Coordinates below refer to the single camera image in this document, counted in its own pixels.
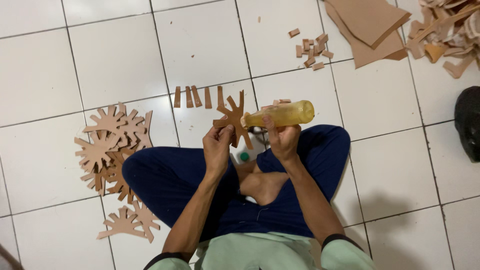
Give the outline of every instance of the glue bottle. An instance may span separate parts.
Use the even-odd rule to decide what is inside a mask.
[[[242,125],[245,128],[251,126],[265,127],[262,117],[269,115],[275,122],[275,126],[306,124],[313,120],[315,110],[308,100],[293,103],[283,103],[277,106],[260,110],[254,114],[245,113]]]

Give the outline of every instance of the black bag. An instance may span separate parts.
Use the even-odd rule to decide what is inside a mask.
[[[480,87],[469,87],[458,96],[455,128],[467,155],[473,162],[480,162]]]

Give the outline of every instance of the green bottle cap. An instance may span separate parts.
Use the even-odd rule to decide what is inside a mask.
[[[243,153],[240,155],[240,159],[243,160],[243,161],[247,161],[249,158],[250,158],[250,156],[248,155],[247,152],[243,152]]]

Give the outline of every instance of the shirt sleeve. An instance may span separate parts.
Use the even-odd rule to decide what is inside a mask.
[[[357,243],[340,234],[325,239],[320,261],[325,270],[376,270],[372,259]]]
[[[166,252],[153,258],[144,270],[191,270],[191,268],[181,259],[180,253]]]

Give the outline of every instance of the navy blue pants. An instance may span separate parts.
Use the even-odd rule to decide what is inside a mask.
[[[328,201],[342,175],[350,137],[338,126],[317,125],[301,132],[297,153]],[[257,156],[263,172],[285,172],[267,150]],[[136,152],[123,164],[123,177],[147,207],[172,227],[205,175],[203,149],[154,147]],[[260,206],[239,194],[231,160],[215,192],[200,241],[228,233],[280,232],[313,237],[290,179],[278,197]]]

